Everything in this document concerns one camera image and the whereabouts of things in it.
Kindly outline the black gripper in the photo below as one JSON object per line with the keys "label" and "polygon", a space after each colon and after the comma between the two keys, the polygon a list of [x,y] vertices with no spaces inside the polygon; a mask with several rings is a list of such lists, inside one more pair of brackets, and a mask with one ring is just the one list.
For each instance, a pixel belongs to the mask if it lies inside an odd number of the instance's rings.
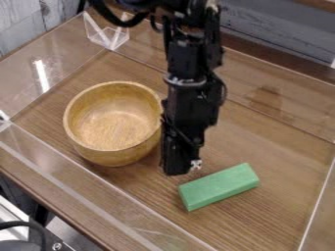
{"label": "black gripper", "polygon": [[204,132],[217,123],[225,97],[227,87],[219,79],[209,79],[197,87],[168,86],[161,142],[161,167],[167,176],[185,175],[201,167]]}

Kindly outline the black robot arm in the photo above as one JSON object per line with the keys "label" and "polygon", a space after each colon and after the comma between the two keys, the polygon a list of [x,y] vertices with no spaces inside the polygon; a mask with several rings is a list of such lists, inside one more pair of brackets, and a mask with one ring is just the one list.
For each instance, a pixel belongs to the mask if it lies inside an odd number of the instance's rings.
{"label": "black robot arm", "polygon": [[161,167],[169,176],[201,166],[205,130],[217,123],[227,86],[215,74],[223,65],[220,17],[216,0],[115,0],[132,11],[121,20],[104,0],[88,0],[113,25],[132,27],[145,19],[164,37],[167,99],[163,100]]}

